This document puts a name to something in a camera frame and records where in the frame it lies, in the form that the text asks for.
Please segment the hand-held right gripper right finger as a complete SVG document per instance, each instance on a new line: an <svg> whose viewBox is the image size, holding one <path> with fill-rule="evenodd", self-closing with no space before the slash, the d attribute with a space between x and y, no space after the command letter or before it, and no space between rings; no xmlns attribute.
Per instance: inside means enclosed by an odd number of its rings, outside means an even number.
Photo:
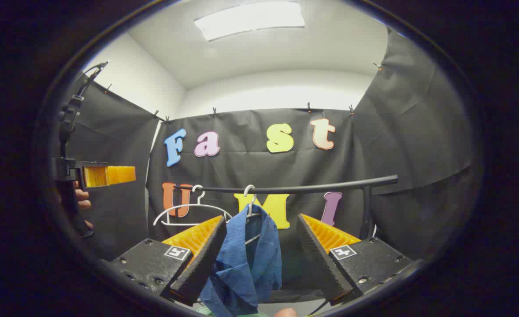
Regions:
<svg viewBox="0 0 519 317"><path fill-rule="evenodd" d="M305 214L298 216L297 233L315 281L332 306L384 287L414 262L378 237L360 240Z"/></svg>

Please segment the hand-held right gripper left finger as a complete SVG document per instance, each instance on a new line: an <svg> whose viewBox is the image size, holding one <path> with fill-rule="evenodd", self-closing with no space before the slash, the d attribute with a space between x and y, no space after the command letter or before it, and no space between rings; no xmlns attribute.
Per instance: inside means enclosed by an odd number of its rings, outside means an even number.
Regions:
<svg viewBox="0 0 519 317"><path fill-rule="evenodd" d="M225 218L219 215L165 241L144 239L110 266L145 291L191 306L205 287L226 233Z"/></svg>

